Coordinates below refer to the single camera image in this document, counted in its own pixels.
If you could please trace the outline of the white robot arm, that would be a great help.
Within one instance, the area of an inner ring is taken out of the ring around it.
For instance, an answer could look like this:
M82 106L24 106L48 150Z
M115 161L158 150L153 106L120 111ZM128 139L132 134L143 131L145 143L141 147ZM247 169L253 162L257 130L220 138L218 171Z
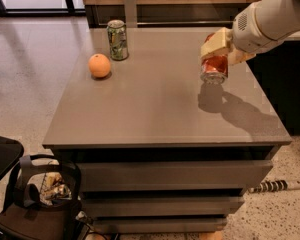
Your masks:
M234 19L232 28L221 28L201 46L201 59L226 55L230 65L281 45L300 31L300 0L260 0Z

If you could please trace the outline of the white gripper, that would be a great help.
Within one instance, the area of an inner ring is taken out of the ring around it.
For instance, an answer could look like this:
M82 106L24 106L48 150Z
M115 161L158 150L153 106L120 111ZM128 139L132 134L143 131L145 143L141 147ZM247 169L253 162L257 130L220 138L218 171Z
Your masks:
M260 30L256 18L257 5L254 2L240 12L233 21L232 30L223 27L209 36L201 46L201 58L228 54L228 64L235 65L281 45L283 39L270 39Z

